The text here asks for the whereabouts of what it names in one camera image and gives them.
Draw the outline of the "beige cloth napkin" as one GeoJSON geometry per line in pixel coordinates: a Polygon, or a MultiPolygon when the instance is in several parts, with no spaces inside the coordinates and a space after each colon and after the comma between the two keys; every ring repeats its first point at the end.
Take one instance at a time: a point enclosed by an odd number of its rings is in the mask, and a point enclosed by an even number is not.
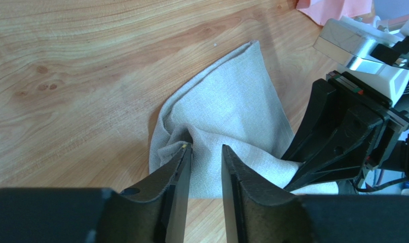
{"type": "Polygon", "coordinates": [[[190,144],[189,196],[221,198],[221,149],[228,145],[247,166],[283,188],[300,167],[282,159],[293,137],[260,44],[253,40],[201,71],[165,102],[151,139],[149,169],[155,172],[190,144]]]}

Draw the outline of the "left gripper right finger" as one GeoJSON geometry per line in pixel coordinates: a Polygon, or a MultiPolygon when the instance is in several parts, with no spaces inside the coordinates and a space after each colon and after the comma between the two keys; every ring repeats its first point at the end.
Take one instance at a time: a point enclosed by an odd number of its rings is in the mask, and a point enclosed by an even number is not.
{"type": "Polygon", "coordinates": [[[221,177],[228,242],[409,242],[408,195],[295,195],[227,145],[221,177]]]}

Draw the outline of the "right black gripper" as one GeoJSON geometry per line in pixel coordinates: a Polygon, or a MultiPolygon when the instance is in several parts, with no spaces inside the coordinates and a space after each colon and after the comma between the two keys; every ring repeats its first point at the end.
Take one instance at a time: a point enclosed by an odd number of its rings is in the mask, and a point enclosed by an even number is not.
{"type": "Polygon", "coordinates": [[[384,81],[374,88],[346,71],[333,71],[326,78],[350,90],[362,105],[334,108],[336,88],[324,79],[313,82],[301,125],[282,156],[301,164],[284,187],[287,191],[355,179],[364,165],[381,167],[409,129],[409,82],[398,101],[392,101],[379,91],[384,81]]]}

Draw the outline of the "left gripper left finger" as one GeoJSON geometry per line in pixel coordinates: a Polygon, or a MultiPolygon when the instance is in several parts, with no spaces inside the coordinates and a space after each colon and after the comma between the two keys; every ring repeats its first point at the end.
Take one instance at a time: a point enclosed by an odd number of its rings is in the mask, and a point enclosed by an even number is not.
{"type": "Polygon", "coordinates": [[[0,242],[183,242],[191,145],[138,183],[0,188],[0,242]]]}

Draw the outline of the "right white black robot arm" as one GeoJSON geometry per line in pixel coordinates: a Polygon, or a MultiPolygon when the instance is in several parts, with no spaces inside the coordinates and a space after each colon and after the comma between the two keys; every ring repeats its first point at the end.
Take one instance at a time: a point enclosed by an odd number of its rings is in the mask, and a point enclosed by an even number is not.
{"type": "Polygon", "coordinates": [[[409,94],[391,101],[348,72],[333,71],[312,85],[302,123],[284,160],[300,168],[287,191],[346,181],[356,191],[369,171],[404,172],[409,178],[409,94]]]}

